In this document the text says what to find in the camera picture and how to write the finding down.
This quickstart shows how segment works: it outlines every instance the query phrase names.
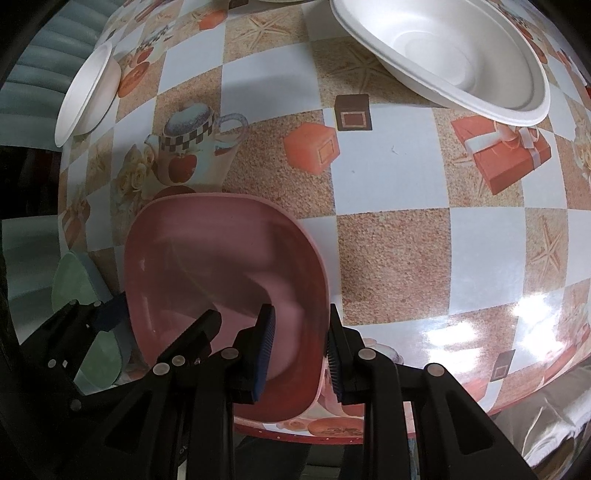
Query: printed orange cube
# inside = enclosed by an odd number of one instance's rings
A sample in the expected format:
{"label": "printed orange cube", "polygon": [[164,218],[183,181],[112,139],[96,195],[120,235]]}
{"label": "printed orange cube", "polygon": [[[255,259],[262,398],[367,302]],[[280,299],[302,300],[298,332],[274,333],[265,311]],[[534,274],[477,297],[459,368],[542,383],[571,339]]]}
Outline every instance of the printed orange cube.
{"label": "printed orange cube", "polygon": [[340,155],[336,130],[309,122],[301,124],[283,139],[287,163],[314,175],[324,172]]}

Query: bowl rim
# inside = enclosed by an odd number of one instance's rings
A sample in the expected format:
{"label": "bowl rim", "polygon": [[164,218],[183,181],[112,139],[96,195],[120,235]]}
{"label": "bowl rim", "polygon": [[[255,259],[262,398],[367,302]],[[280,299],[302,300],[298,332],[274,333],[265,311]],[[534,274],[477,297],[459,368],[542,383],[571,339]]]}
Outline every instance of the bowl rim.
{"label": "bowl rim", "polygon": [[[90,54],[90,56],[82,64],[82,67],[80,67],[80,70],[78,70],[78,72],[76,73],[76,76],[72,80],[72,83],[70,84],[70,87],[68,88],[68,91],[66,92],[66,96],[64,97],[64,99],[61,103],[60,113],[57,115],[56,131],[55,131],[55,136],[54,136],[54,140],[56,142],[57,147],[63,147],[63,145],[70,138],[71,134],[74,132],[76,125],[78,124],[78,122],[82,118],[82,115],[84,114],[84,110],[86,109],[88,102],[90,102],[90,98],[92,97],[92,94],[95,92],[96,87],[99,84],[99,81],[102,78],[102,76],[107,68],[107,64],[109,63],[109,60],[111,59],[112,52],[113,52],[113,44],[110,41],[104,42],[103,44],[99,45],[94,50],[94,52],[92,52]],[[76,80],[80,79],[80,76],[82,75],[81,72],[84,69],[85,65],[87,65],[91,61],[96,61],[96,59],[101,59],[102,56],[104,56],[103,62],[100,66],[100,69],[99,69],[95,79],[92,82],[92,86],[90,87],[88,94],[86,95],[86,98],[82,102],[74,119],[71,121],[71,123],[67,124],[67,125],[69,125],[68,128],[65,128],[63,130],[65,133],[60,132],[58,130],[59,125],[60,125],[60,121],[62,123],[66,123],[66,119],[65,119],[66,109],[64,106],[68,103],[68,100],[72,96],[72,91],[75,88]]]}
{"label": "bowl rim", "polygon": [[347,6],[348,0],[330,0],[330,7],[338,22],[355,40],[374,53],[379,59],[445,99],[474,113],[507,125],[530,127],[539,124],[550,111],[550,85],[544,67],[534,49],[525,40],[517,27],[489,2],[486,0],[467,1],[481,10],[483,15],[491,17],[499,27],[511,36],[515,45],[525,57],[532,74],[532,82],[536,82],[536,76],[540,77],[539,79],[542,80],[544,85],[544,96],[538,106],[528,110],[516,110],[495,105],[467,93],[409,60],[376,37],[351,14]]}

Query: white bowl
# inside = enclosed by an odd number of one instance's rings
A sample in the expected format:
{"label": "white bowl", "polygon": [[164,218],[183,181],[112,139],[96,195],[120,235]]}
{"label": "white bowl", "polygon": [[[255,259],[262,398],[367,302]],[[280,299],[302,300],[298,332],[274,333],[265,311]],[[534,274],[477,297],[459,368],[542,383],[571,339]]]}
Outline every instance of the white bowl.
{"label": "white bowl", "polygon": [[519,127],[550,109],[525,38],[485,0],[330,0],[337,20],[401,83],[443,106]]}
{"label": "white bowl", "polygon": [[86,59],[61,104],[55,141],[61,147],[71,134],[82,135],[96,127],[111,106],[121,67],[112,58],[113,45],[105,42]]}

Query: printed ribbon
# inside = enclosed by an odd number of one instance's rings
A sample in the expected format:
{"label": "printed ribbon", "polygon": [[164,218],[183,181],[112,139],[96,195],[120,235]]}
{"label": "printed ribbon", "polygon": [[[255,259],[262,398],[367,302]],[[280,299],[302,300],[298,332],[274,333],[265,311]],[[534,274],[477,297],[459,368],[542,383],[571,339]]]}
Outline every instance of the printed ribbon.
{"label": "printed ribbon", "polygon": [[494,122],[494,126],[494,132],[477,135],[464,143],[466,152],[472,160],[475,154],[503,143],[511,150],[526,148],[534,161],[534,168],[541,165],[540,152],[535,147],[535,143],[540,139],[540,130],[537,127],[511,127],[497,122]]}

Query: green bowl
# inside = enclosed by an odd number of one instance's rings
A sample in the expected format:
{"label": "green bowl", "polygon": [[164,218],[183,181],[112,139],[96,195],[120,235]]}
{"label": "green bowl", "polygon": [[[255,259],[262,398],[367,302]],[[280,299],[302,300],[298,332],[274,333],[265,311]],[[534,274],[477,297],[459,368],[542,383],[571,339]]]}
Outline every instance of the green bowl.
{"label": "green bowl", "polygon": [[[109,301],[113,296],[92,260],[83,254],[68,252],[60,260],[51,289],[54,312],[71,300],[82,305]],[[74,383],[84,394],[109,388],[121,374],[122,352],[113,332],[99,332],[90,346]]]}

